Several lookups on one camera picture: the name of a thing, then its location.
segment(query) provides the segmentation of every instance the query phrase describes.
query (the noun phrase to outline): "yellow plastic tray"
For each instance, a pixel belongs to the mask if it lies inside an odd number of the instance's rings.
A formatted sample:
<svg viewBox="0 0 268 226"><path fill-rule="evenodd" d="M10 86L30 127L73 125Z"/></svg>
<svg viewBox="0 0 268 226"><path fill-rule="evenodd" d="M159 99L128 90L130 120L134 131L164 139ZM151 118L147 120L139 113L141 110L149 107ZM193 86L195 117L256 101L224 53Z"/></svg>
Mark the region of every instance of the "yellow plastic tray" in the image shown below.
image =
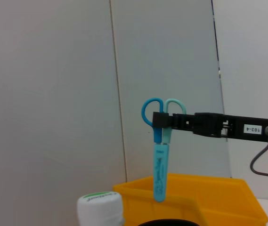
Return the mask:
<svg viewBox="0 0 268 226"><path fill-rule="evenodd" d="M268 217L245 181L169 174L164 202L153 199L153 178L114 186L122 195L125 226L176 218L200 226L265 226Z"/></svg>

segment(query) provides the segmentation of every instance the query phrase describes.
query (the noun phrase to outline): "light blue blade cover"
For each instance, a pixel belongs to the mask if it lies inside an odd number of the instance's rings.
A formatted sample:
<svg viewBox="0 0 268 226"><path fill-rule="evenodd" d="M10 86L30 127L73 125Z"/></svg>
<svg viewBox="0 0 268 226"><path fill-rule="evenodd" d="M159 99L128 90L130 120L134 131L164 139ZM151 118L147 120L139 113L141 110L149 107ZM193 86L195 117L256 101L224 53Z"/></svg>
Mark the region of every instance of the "light blue blade cover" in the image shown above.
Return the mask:
<svg viewBox="0 0 268 226"><path fill-rule="evenodd" d="M163 202L166 194L169 145L154 145L154 199Z"/></svg>

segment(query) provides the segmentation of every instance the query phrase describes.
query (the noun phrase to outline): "white bottle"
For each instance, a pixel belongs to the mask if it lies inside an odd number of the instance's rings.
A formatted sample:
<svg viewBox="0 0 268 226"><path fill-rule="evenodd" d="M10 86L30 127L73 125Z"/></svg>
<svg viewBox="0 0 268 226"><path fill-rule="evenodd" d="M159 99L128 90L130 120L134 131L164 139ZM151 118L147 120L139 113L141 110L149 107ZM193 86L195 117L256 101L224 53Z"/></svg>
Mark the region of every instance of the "white bottle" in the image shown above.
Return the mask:
<svg viewBox="0 0 268 226"><path fill-rule="evenodd" d="M123 207L117 192L88 194L77 201L80 226L122 226Z"/></svg>

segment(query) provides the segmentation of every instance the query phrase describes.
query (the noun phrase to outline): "scissors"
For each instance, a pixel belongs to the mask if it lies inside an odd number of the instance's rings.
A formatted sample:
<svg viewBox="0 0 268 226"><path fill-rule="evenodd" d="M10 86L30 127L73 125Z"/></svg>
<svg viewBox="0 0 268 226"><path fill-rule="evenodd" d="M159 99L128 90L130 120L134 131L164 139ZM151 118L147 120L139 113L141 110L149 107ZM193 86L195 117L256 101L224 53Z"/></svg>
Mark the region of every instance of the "scissors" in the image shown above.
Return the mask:
<svg viewBox="0 0 268 226"><path fill-rule="evenodd" d="M168 105L171 102L178 104L181 107L183 114L186 114L186 108L176 99L168 99L163 105L163 101L160 98L151 98L143 104L141 110L144 122L154 130L154 199L157 202L163 202L166 195L169 143L171 142L172 128L155 128L153 127L153 123L147 119L145 116L146 107L149 103L154 101L159 102L159 112L167 113Z"/></svg>

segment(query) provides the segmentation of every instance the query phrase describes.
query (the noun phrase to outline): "black cable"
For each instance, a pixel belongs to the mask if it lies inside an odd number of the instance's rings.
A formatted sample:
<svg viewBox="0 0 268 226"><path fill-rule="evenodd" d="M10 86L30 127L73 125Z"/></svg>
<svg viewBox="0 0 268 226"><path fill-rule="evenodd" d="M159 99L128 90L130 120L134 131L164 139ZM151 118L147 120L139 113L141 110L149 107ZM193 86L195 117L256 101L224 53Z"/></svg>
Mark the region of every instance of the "black cable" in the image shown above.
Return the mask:
<svg viewBox="0 0 268 226"><path fill-rule="evenodd" d="M250 169L252 170L253 173L257 174L257 175L261 175L261 176L266 176L268 177L268 173L262 173L262 172L258 172L254 169L253 165L256 162L256 160L258 160L259 157L262 156L262 154L264 154L266 151L268 150L268 145L261 151L259 152L251 161L250 163Z"/></svg>

